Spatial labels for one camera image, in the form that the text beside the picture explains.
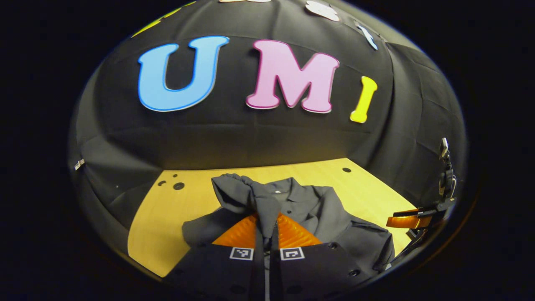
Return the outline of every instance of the gray jacket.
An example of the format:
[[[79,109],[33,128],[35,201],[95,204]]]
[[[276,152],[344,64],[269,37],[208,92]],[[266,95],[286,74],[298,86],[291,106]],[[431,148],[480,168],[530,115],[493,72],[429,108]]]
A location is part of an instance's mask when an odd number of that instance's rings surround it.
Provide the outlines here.
[[[394,259],[392,234],[347,213],[332,187],[301,186],[294,178],[261,184],[236,174],[215,177],[212,183],[222,208],[183,224],[190,246],[213,242],[254,212],[264,239],[269,239],[281,212],[323,243],[338,243],[370,275]]]

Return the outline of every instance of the pink letter m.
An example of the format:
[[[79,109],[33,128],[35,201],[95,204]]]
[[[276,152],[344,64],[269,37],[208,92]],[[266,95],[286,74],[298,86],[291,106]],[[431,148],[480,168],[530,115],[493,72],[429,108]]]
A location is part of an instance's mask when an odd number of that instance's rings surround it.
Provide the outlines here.
[[[254,47],[260,51],[260,66],[256,90],[247,97],[246,104],[254,109],[276,108],[280,99],[275,96],[276,80],[284,95],[286,105],[293,108],[310,86],[303,109],[315,113],[331,111],[331,89],[334,71],[340,62],[332,56],[316,53],[303,69],[286,43],[271,40],[258,40]]]

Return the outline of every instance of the yellow letter i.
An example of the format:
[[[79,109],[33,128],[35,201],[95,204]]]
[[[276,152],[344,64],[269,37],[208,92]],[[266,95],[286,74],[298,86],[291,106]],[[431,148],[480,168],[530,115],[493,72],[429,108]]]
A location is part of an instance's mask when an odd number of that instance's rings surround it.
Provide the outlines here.
[[[377,84],[373,79],[362,77],[361,98],[358,100],[357,108],[351,112],[349,119],[358,123],[365,123],[368,118],[368,109],[370,107],[373,92],[377,91]]]

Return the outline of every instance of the light blue sticker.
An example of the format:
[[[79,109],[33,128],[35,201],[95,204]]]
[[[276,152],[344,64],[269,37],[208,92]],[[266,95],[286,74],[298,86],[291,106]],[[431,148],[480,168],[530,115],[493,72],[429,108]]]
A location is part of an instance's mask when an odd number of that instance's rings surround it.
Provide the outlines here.
[[[368,43],[375,49],[377,50],[377,45],[375,45],[375,43],[373,42],[373,36],[371,36],[371,34],[366,30],[366,28],[360,26],[357,24],[357,27],[360,28],[362,30],[362,32],[364,33],[364,36],[366,37],[366,40],[368,40]]]
[[[159,112],[177,111],[189,108],[203,101],[216,82],[217,60],[221,46],[228,44],[225,36],[205,36],[192,40],[191,48],[196,50],[193,78],[188,86],[179,90],[167,87],[165,77],[169,56],[178,49],[178,44],[167,44],[153,48],[138,59],[139,99],[148,109]]]

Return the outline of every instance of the sticker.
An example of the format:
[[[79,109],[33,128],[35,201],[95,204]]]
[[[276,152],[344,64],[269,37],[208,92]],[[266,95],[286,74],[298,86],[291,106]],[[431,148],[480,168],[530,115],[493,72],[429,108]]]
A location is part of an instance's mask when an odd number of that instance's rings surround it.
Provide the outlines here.
[[[84,160],[84,159],[76,162],[76,165],[74,166],[74,170],[78,170],[85,162],[86,162],[86,160]]]
[[[374,41],[373,41],[373,36],[371,36],[371,34],[366,30],[366,28],[360,26],[357,22],[355,22],[355,25],[360,28],[360,30],[362,30],[362,32],[364,33],[364,36],[366,37],[366,40],[368,40],[368,43],[370,44],[370,46],[377,50],[377,45],[375,45]]]
[[[377,91],[377,83],[366,76],[363,76],[361,81],[361,97],[358,100],[357,107],[351,112],[349,119],[354,122],[365,123],[368,118],[368,109],[370,108],[371,98],[373,97],[374,92]]]
[[[340,62],[330,55],[315,53],[303,69],[286,43],[272,40],[258,40],[254,47],[260,51],[260,64],[256,89],[246,99],[253,109],[273,109],[280,99],[275,96],[275,85],[279,82],[286,105],[293,108],[310,86],[310,92],[301,107],[309,112],[329,113],[331,111],[331,89],[334,71]]]
[[[340,21],[338,13],[332,7],[314,1],[307,1],[305,7],[312,13],[325,17],[329,20]]]
[[[204,100],[216,81],[219,49],[228,44],[225,36],[205,36],[189,43],[196,50],[193,78],[188,86],[171,90],[166,84],[167,61],[178,44],[153,48],[140,56],[138,93],[141,103],[159,112],[183,110]]]
[[[280,260],[295,260],[304,259],[303,250],[301,247],[293,247],[288,249],[280,249]]]
[[[231,251],[230,259],[238,260],[253,260],[254,249],[244,247],[233,247]]]

